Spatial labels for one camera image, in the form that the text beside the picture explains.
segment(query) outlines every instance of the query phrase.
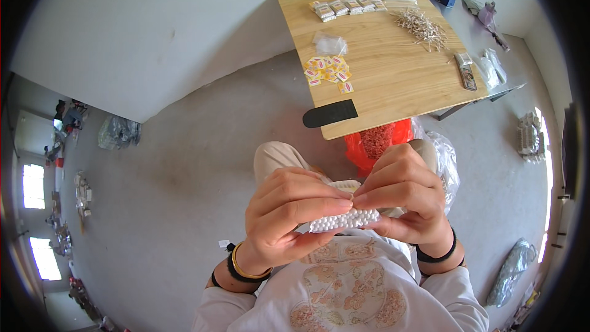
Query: wrist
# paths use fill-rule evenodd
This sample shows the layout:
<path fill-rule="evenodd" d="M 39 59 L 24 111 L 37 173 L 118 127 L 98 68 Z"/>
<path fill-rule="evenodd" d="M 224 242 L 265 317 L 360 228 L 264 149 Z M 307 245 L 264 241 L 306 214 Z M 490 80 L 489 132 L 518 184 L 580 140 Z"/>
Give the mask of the wrist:
<path fill-rule="evenodd" d="M 451 229 L 451 225 L 445 220 L 437 239 L 432 243 L 419 244 L 420 251 L 432 258 L 440 258 L 453 247 L 453 240 L 453 230 Z"/>
<path fill-rule="evenodd" d="M 248 238 L 237 249 L 235 261 L 243 272 L 253 276 L 262 275 L 270 268 L 257 255 L 256 250 Z"/>

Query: pile of yellow stickers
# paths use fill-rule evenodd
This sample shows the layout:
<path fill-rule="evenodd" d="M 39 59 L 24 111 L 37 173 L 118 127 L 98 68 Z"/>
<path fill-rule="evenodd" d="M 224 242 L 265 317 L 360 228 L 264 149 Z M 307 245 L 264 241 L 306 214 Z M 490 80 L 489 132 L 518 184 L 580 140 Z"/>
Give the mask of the pile of yellow stickers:
<path fill-rule="evenodd" d="M 352 84 L 347 80 L 352 76 L 344 58 L 339 56 L 314 56 L 304 65 L 309 87 L 327 80 L 338 85 L 340 93 L 353 92 Z"/>

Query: wooden table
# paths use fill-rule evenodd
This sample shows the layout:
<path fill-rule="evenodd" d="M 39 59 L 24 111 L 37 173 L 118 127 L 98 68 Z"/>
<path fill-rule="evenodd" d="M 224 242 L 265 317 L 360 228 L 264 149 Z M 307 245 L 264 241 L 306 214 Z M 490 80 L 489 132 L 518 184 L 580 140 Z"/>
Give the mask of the wooden table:
<path fill-rule="evenodd" d="M 329 81 L 310 88 L 315 107 L 352 99 L 359 115 L 322 126 L 326 140 L 488 96 L 474 66 L 476 92 L 463 88 L 454 60 L 447 64 L 454 53 L 466 49 L 429 0 L 418 0 L 418 6 L 426 17 L 446 30 L 449 50 L 428 52 L 428 45 L 414 44 L 414 35 L 398 27 L 395 18 L 386 12 L 341 16 L 323 23 L 309 9 L 309 3 L 314 1 L 333 0 L 278 0 L 301 64 L 316 55 L 312 40 L 318 31 L 342 36 L 348 43 L 344 59 L 350 66 L 350 82 L 355 91 L 341 95 L 336 84 Z"/>

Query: hand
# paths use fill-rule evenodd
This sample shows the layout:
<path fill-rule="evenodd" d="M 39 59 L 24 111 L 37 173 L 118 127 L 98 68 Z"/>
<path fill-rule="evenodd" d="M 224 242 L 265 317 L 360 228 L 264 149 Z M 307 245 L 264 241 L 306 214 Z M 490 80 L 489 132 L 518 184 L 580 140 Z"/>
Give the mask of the hand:
<path fill-rule="evenodd" d="M 333 188 L 320 175 L 299 167 L 279 168 L 260 185 L 246 209 L 247 238 L 236 262 L 251 275 L 290 263 L 326 245 L 338 231 L 294 232 L 299 223 L 346 213 L 350 193 Z"/>
<path fill-rule="evenodd" d="M 399 218 L 382 216 L 366 227 L 380 236 L 420 244 L 424 253 L 438 258 L 453 244 L 442 185 L 409 144 L 393 145 L 354 193 L 353 203 L 357 209 L 405 207 L 408 212 Z"/>

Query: window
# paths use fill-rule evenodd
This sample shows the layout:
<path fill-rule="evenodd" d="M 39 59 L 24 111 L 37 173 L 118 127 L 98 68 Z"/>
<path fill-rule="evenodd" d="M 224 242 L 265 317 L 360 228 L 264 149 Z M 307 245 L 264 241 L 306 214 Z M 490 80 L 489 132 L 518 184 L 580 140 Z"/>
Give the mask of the window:
<path fill-rule="evenodd" d="M 35 164 L 22 166 L 22 193 L 25 196 L 25 208 L 45 209 L 43 172 L 43 167 Z"/>
<path fill-rule="evenodd" d="M 61 279 L 60 269 L 57 268 L 55 254 L 53 254 L 53 249 L 49 246 L 49 239 L 31 237 L 29 241 L 31 242 L 33 256 L 41 278 L 48 281 L 59 281 Z"/>

